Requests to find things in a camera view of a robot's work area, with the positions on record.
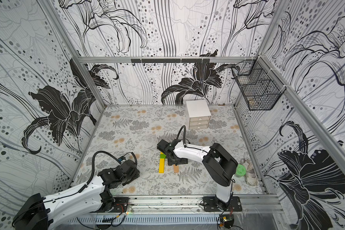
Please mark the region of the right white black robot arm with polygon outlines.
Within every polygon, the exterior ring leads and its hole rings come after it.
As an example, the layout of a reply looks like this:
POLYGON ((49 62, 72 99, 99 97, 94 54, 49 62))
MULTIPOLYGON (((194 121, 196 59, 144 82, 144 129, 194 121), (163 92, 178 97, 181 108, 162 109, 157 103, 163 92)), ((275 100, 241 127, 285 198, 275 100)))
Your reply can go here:
POLYGON ((232 177, 236 173, 238 162, 220 144, 198 146, 177 139, 172 142, 161 140, 157 149, 166 155, 169 165, 188 164, 189 161, 203 164, 217 183, 217 203, 229 203, 232 196, 232 177))

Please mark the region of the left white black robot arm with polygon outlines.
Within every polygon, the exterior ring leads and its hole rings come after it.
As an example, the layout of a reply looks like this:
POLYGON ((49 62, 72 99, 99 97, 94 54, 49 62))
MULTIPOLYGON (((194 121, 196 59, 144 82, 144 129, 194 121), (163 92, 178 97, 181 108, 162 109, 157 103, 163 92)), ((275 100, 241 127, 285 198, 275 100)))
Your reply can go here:
POLYGON ((140 175, 137 164, 124 161, 116 168, 100 171, 91 181, 59 193, 30 196, 12 220, 16 230, 52 230, 83 214, 111 211, 119 202, 111 191, 140 175))

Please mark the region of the natural wood building block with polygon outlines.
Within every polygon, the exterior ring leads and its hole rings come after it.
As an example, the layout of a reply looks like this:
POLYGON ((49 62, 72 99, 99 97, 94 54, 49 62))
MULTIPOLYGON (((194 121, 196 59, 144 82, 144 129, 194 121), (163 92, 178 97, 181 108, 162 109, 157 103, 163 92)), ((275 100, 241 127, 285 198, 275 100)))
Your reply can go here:
POLYGON ((179 166, 178 165, 174 165, 173 166, 173 172, 174 173, 179 173, 179 166))

